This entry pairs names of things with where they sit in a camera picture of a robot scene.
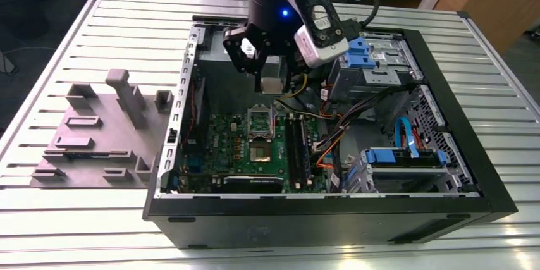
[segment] orange wire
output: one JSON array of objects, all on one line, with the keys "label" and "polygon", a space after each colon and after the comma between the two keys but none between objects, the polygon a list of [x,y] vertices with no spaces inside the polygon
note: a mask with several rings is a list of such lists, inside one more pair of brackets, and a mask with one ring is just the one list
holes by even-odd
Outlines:
[{"label": "orange wire", "polygon": [[319,115],[321,115],[321,116],[324,116],[324,117],[332,117],[331,114],[324,113],[324,110],[323,110],[323,109],[324,109],[325,104],[327,104],[327,101],[323,101],[323,104],[320,104]]},{"label": "orange wire", "polygon": [[323,155],[319,157],[319,160],[317,160],[317,163],[316,163],[317,167],[324,166],[320,162],[323,161],[323,159],[324,159],[325,155],[328,154],[328,152],[333,149],[333,147],[339,143],[341,137],[344,136],[344,134],[345,134],[345,132],[336,138],[335,142],[332,142],[332,145],[329,145],[327,151],[324,151]]}]

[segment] metal slotted surface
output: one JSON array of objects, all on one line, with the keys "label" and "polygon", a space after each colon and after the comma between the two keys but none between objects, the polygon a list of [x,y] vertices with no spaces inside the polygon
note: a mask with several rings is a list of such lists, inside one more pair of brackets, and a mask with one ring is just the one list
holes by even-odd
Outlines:
[{"label": "metal slotted surface", "polygon": [[[343,18],[363,19],[371,8],[339,4],[336,10]],[[424,36],[520,210],[497,222],[423,245],[180,251],[141,220],[145,190],[28,187],[68,108],[63,96],[71,84],[91,82],[97,93],[113,92],[104,84],[107,71],[124,68],[143,94],[173,89],[192,15],[245,14],[244,0],[88,0],[0,141],[0,267],[432,269],[436,264],[456,269],[467,264],[465,269],[533,269],[540,262],[539,113],[476,26],[452,12],[384,8],[373,26],[409,28]]]}]

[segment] blue plastic clip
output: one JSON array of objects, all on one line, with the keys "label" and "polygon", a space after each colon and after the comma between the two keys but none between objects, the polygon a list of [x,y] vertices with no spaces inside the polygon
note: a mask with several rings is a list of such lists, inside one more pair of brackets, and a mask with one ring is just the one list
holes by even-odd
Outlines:
[{"label": "blue plastic clip", "polygon": [[411,150],[411,156],[412,158],[420,157],[419,151],[416,150],[416,144],[415,144],[415,136],[412,135],[412,126],[411,122],[407,117],[400,117],[396,120],[396,125],[395,125],[395,142],[396,142],[396,147],[401,146],[401,124],[405,127],[405,140],[407,140],[407,145]]},{"label": "blue plastic clip", "polygon": [[347,66],[349,68],[375,69],[377,64],[369,57],[371,46],[363,38],[356,38],[348,43],[345,53]]},{"label": "blue plastic clip", "polygon": [[444,151],[439,150],[437,151],[437,157],[439,157],[440,165],[447,166],[447,163],[448,163],[447,153],[444,153]]}]

